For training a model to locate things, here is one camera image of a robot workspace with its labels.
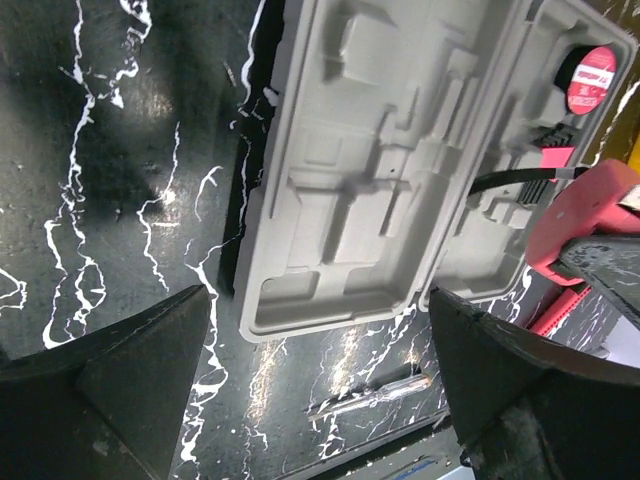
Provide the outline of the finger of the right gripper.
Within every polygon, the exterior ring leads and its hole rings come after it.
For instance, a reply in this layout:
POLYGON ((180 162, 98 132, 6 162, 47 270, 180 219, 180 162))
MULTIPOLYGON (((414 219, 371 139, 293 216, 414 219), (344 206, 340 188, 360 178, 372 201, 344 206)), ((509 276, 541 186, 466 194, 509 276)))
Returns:
POLYGON ((576 238, 562 248, 559 260, 639 329, 639 235, 576 238))

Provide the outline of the red utility knife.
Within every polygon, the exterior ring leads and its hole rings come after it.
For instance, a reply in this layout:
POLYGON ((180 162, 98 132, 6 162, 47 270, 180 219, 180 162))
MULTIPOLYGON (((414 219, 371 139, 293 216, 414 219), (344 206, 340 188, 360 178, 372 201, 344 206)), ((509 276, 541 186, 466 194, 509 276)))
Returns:
POLYGON ((588 287, 582 289, 565 289, 559 297, 528 326, 528 330, 540 336, 549 336, 589 292, 590 289, 588 287))

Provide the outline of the clear test pen screwdriver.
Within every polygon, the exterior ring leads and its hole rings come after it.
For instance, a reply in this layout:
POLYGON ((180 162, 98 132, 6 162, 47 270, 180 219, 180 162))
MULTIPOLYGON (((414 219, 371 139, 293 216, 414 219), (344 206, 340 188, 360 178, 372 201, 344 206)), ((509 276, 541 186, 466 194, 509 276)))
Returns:
POLYGON ((326 416, 341 415, 355 410, 369 408, 378 403, 392 402, 422 392, 432 385, 432 379, 425 374, 390 382, 379 388, 366 388, 361 393, 339 396, 336 400, 326 400, 309 411, 307 418, 315 422, 326 416))

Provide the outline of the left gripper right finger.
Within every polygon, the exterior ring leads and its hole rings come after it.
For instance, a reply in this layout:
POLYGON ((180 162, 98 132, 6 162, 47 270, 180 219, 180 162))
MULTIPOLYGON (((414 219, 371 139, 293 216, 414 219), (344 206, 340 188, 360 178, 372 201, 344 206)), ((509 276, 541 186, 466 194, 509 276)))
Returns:
POLYGON ((479 479, 636 479, 639 371, 430 293, 458 442, 479 479))

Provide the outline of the red tape measure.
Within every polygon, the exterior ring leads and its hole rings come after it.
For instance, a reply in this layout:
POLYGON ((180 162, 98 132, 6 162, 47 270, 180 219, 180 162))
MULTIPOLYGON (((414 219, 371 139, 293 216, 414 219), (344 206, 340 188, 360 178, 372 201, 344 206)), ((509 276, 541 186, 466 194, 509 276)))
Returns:
POLYGON ((561 259, 574 239, 593 234, 639 233, 639 211, 624 199, 639 186, 639 172, 628 164, 607 159, 592 167, 523 168, 492 172, 474 180, 469 193, 535 180, 568 180, 537 221, 528 240, 525 259, 536 272, 562 286, 584 277, 561 259))

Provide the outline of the red hex key set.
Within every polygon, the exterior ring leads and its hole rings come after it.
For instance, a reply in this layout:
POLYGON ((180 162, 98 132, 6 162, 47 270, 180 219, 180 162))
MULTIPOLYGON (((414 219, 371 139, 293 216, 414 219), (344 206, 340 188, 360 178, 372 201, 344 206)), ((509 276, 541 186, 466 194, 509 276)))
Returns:
MULTIPOLYGON (((551 128, 540 128, 532 145, 542 153, 540 168, 563 168, 567 165, 575 149, 577 129, 571 125, 558 123, 551 128)), ((544 192, 555 180, 532 180, 526 182, 517 197, 520 205, 536 205, 544 192)))

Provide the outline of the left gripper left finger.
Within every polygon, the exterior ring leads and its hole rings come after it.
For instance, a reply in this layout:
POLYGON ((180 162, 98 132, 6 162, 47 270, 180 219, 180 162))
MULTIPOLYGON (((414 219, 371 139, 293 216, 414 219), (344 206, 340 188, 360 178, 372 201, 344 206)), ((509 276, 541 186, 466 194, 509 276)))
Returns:
POLYGON ((4 479, 166 479, 210 313, 202 285, 1 365, 4 479))

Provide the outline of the grey plastic tool case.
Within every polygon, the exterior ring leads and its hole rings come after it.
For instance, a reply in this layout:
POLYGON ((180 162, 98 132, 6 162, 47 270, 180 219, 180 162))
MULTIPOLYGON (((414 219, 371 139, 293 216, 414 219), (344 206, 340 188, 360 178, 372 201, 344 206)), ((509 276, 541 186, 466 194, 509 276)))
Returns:
POLYGON ((525 267, 538 205, 471 196, 477 176, 540 165, 540 128, 589 148, 639 37, 584 1, 289 1, 271 75, 276 111, 234 278, 251 342, 390 319, 441 286, 473 302, 525 267), (567 54, 610 46, 605 100, 568 113, 567 54))

